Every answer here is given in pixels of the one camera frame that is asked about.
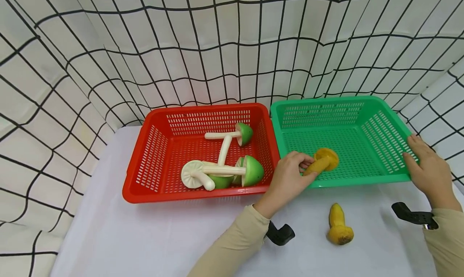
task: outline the person's right hand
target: person's right hand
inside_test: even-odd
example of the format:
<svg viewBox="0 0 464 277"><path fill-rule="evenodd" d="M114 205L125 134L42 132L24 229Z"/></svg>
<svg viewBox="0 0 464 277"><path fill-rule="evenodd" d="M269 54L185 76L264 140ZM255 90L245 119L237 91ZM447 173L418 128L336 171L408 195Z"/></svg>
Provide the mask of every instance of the person's right hand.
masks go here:
<svg viewBox="0 0 464 277"><path fill-rule="evenodd" d="M409 136L407 139L412 151L420 160L404 152L403 158L411 174L414 185L428 198L432 208L448 208L462 211L452 187L450 166L440 158L420 137Z"/></svg>

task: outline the white tablecloth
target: white tablecloth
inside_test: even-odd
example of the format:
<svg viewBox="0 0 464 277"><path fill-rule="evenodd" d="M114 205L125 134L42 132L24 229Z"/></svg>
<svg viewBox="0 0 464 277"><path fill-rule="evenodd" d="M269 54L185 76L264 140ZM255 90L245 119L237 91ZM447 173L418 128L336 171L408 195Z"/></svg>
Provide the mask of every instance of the white tablecloth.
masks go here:
<svg viewBox="0 0 464 277"><path fill-rule="evenodd" d="M127 203L121 189L139 130L122 128L107 146L52 277L186 276L242 208L259 198ZM278 228L289 224L296 237L283 247L267 240L238 276L436 276L421 226L397 219L390 208L396 201L430 209L412 183L308 190L273 218ZM325 236L334 202L354 230L354 240L342 247Z"/></svg>

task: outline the hand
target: hand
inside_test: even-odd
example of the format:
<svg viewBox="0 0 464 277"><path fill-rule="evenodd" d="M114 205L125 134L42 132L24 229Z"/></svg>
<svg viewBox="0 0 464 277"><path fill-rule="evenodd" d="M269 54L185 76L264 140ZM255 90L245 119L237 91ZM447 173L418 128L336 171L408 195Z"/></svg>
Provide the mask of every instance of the hand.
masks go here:
<svg viewBox="0 0 464 277"><path fill-rule="evenodd" d="M407 169L414 185L428 198L432 208L460 210L452 187L450 166L440 158L420 137L412 135L407 139L412 151L420 160L420 166L414 158L403 153Z"/></svg>
<svg viewBox="0 0 464 277"><path fill-rule="evenodd" d="M270 219L316 179L315 172L307 176L300 175L313 162L311 156L297 151L292 151L279 160L268 191L254 204L254 208L263 217Z"/></svg>

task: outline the mushroom stem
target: mushroom stem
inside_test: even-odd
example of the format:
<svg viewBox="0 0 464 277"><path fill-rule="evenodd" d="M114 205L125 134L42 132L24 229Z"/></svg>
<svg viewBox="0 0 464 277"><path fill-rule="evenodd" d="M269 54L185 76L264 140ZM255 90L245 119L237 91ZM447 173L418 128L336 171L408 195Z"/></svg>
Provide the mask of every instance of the mushroom stem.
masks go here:
<svg viewBox="0 0 464 277"><path fill-rule="evenodd" d="M224 166L224 164L226 163L227 151L229 151L231 142L232 136L227 135L224 137L224 140L222 141L221 150L219 152L219 158L217 159L217 166Z"/></svg>
<svg viewBox="0 0 464 277"><path fill-rule="evenodd" d="M205 165L202 168L205 174L219 174L219 175L245 175L247 169L245 167L230 167L230 166L212 166Z"/></svg>
<svg viewBox="0 0 464 277"><path fill-rule="evenodd" d="M207 191L212 191L214 188L216 188L214 181L201 171L192 171L190 176L198 179Z"/></svg>
<svg viewBox="0 0 464 277"><path fill-rule="evenodd" d="M205 139L207 140L224 139L226 136L231 136L235 138L235 137L242 136L242 133L240 131L233 131L233 132L227 132L227 133L214 133L214 132L205 133Z"/></svg>

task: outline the grid backdrop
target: grid backdrop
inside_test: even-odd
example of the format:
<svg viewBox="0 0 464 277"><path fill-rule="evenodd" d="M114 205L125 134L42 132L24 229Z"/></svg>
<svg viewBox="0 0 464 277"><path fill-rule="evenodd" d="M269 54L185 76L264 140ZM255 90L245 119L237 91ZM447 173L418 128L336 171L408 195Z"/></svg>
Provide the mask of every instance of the grid backdrop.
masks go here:
<svg viewBox="0 0 464 277"><path fill-rule="evenodd" d="M0 276L47 276L154 108L374 95L464 191L463 0L0 0Z"/></svg>

